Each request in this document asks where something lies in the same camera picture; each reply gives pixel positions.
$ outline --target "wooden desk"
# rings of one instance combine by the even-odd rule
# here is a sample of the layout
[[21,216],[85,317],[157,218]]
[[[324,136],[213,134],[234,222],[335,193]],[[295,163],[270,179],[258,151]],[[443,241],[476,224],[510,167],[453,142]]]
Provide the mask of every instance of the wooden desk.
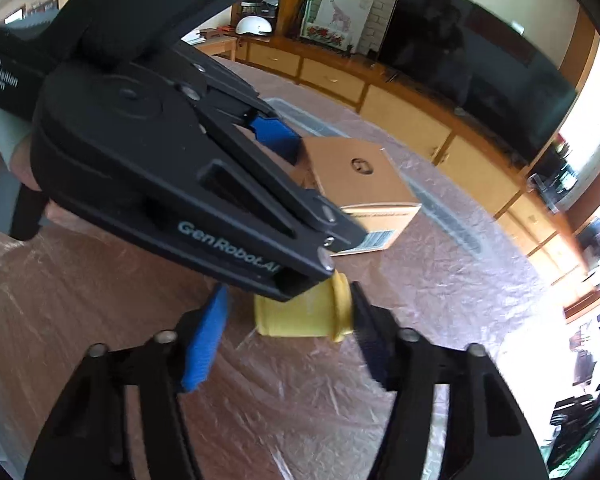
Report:
[[214,56],[215,54],[229,53],[229,59],[235,61],[235,47],[237,44],[236,38],[231,36],[216,36],[210,40],[206,40],[204,43],[194,45],[200,52],[204,52],[208,56]]

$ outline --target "yellow cup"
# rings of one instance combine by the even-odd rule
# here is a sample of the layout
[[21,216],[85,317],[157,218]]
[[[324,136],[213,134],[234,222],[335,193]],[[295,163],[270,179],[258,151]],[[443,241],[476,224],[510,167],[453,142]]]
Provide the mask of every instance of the yellow cup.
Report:
[[337,342],[353,332],[349,280],[337,270],[326,282],[286,303],[256,296],[254,310],[256,329],[261,335],[328,336]]

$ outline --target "white helmet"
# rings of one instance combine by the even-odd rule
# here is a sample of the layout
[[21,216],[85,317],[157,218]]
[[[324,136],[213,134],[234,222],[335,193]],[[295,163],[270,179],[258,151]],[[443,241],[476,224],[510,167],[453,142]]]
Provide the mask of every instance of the white helmet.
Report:
[[238,22],[238,26],[235,27],[236,34],[256,34],[258,36],[264,36],[271,32],[271,24],[261,16],[247,16]]

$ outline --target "table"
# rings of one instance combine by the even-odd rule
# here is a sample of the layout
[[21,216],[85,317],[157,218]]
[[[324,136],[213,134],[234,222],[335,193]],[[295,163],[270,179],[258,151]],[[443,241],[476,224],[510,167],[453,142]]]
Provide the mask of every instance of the table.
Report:
[[208,56],[216,54],[229,53],[229,59],[235,61],[235,49],[238,40],[232,36],[216,36],[203,43],[194,45],[200,52],[204,52]]
[[[340,256],[370,300],[436,344],[481,342],[496,359],[536,434],[546,426],[568,355],[559,306],[497,224],[432,165],[350,110],[278,76],[222,60],[264,96],[381,143],[476,237],[477,254],[419,213],[387,251]],[[0,234],[0,449],[22,473],[38,431],[88,345],[142,344],[200,306],[213,281],[97,228],[48,226],[34,240]],[[234,309],[209,379],[182,397],[192,444],[210,480],[365,479],[393,396],[366,373],[352,338],[275,339],[254,330],[251,296]],[[434,406],[427,474],[435,478],[445,420]],[[139,445],[139,432],[132,432]],[[140,466],[138,478],[147,478]]]

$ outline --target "tv screen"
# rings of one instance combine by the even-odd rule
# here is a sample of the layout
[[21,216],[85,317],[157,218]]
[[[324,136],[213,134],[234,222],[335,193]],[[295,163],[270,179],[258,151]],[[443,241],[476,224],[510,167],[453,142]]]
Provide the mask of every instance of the tv screen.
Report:
[[576,97],[551,60],[469,0],[397,0],[378,61],[450,99],[526,163]]

